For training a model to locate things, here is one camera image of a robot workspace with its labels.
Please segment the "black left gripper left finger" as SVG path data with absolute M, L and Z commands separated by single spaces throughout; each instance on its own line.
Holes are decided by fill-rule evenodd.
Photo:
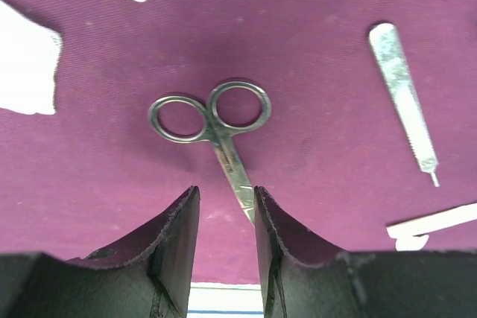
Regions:
M 186 317 L 200 192 L 85 258 L 1 255 L 2 317 Z

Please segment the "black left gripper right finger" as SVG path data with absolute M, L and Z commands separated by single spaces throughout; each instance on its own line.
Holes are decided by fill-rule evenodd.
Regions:
M 474 317 L 476 252 L 349 252 L 256 187 L 266 317 Z

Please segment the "steel surgical scissors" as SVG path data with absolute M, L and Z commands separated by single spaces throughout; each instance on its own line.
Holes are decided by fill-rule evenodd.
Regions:
M 261 112 L 251 124 L 243 127 L 226 123 L 218 114 L 218 100 L 231 89 L 246 89 L 252 92 L 261 103 Z M 159 111 L 167 104 L 183 103 L 195 108 L 203 119 L 200 132 L 190 136 L 179 136 L 167 130 L 159 119 Z M 166 95 L 154 101 L 148 109 L 148 119 L 154 131 L 164 139 L 179 144 L 208 141 L 247 219 L 255 222 L 254 189 L 233 144 L 233 136 L 248 133 L 260 128 L 271 116 L 271 101 L 265 90 L 256 84 L 239 78 L 222 83 L 209 94 L 206 104 L 184 95 Z

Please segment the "steel scalpel handle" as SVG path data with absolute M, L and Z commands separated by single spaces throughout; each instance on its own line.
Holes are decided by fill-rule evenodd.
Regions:
M 375 25 L 369 31 L 368 42 L 419 169 L 423 173 L 429 174 L 433 185 L 439 187 L 440 183 L 436 174 L 437 154 L 402 49 L 397 27 L 389 22 Z

